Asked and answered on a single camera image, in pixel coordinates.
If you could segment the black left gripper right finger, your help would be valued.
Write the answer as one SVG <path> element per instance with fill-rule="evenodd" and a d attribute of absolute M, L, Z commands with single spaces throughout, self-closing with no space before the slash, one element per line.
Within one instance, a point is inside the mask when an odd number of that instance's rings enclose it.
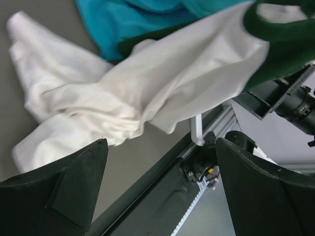
<path fill-rule="evenodd" d="M 255 156 L 224 138 L 216 144 L 238 236 L 313 236 L 315 179 Z"/>

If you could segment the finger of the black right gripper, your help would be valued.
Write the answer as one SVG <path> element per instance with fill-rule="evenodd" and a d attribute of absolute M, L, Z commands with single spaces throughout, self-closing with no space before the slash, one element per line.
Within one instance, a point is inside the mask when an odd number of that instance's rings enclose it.
<path fill-rule="evenodd" d="M 314 64 L 303 65 L 295 72 L 242 92 L 234 101 L 259 120 L 276 111 L 286 117 L 301 108 L 302 104 L 306 108 L 300 112 L 302 116 L 307 116 L 315 108 L 315 92 L 303 83 L 314 73 Z"/>

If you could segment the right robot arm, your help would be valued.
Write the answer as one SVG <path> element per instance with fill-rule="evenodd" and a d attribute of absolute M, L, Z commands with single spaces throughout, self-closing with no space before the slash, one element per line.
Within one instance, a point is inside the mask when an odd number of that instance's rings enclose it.
<path fill-rule="evenodd" d="M 298 71 L 242 92 L 234 101 L 260 120 L 274 112 L 314 136 L 315 91 L 302 85 L 314 73 L 315 65 L 309 63 Z"/>

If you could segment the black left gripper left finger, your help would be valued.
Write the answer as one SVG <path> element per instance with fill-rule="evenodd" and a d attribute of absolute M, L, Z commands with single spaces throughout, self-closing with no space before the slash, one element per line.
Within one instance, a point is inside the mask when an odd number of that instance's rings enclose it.
<path fill-rule="evenodd" d="M 2 236 L 83 236 L 89 231 L 107 162 L 99 139 L 0 183 Z"/>

